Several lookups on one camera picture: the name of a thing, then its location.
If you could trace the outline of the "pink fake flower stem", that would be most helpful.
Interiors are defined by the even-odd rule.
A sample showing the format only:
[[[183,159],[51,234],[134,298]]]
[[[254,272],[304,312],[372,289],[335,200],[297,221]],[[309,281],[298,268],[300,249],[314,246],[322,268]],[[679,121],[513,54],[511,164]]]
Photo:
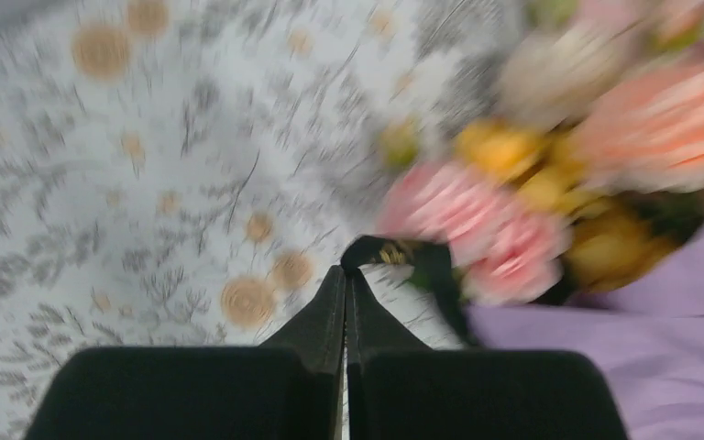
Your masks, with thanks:
[[[676,61],[620,82],[596,101],[571,139],[590,186],[704,189],[704,60]]]
[[[445,243],[465,298],[486,306],[530,303],[563,277],[565,221],[459,162],[422,162],[388,190],[376,230],[385,237]]]

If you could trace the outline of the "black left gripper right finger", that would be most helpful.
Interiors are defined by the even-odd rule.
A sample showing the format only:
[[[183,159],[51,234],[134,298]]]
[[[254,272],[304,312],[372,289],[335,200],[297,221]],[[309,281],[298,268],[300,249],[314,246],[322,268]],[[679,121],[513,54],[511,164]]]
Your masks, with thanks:
[[[436,350],[346,274],[353,439],[623,439],[600,371],[578,353]]]

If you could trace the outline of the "yellow fake flower stem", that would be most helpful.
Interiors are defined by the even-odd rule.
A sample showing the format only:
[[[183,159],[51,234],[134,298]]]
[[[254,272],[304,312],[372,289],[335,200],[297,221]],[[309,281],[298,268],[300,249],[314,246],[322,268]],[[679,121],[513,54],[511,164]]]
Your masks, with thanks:
[[[675,240],[619,196],[584,186],[586,167],[566,131],[538,132],[482,119],[453,139],[456,155],[512,187],[537,211],[571,224],[564,261],[579,288],[609,292],[632,283],[677,250]]]

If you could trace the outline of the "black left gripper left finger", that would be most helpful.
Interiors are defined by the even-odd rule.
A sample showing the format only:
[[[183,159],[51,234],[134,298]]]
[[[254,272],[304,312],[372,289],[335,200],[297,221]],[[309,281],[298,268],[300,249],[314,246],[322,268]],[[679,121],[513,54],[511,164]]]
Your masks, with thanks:
[[[51,382],[29,439],[333,439],[345,275],[258,346],[87,348]]]

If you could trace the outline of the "white fake flower stem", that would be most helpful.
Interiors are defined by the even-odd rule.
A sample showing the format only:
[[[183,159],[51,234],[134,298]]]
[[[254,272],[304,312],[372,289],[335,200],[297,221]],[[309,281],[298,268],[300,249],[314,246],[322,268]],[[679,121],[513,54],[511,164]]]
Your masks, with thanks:
[[[535,30],[511,51],[495,82],[497,110],[514,123],[551,130],[583,117],[624,74],[630,37],[576,25]]]

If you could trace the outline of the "pink purple wrapping paper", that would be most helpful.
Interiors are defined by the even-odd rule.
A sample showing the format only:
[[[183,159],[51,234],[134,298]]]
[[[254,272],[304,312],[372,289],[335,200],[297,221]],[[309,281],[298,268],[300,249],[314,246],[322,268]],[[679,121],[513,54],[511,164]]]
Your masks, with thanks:
[[[704,226],[639,280],[565,307],[467,309],[499,348],[557,348],[590,358],[634,439],[704,439]]]

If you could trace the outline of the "black printed ribbon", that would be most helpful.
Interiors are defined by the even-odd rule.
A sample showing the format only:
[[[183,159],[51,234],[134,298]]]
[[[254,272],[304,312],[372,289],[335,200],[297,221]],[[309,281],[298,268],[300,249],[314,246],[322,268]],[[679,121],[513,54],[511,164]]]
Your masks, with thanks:
[[[362,266],[406,266],[412,268],[409,283],[430,293],[439,313],[462,343],[476,347],[479,343],[463,313],[458,276],[452,268],[449,249],[444,244],[359,236],[345,250],[340,260],[345,274],[359,272]]]

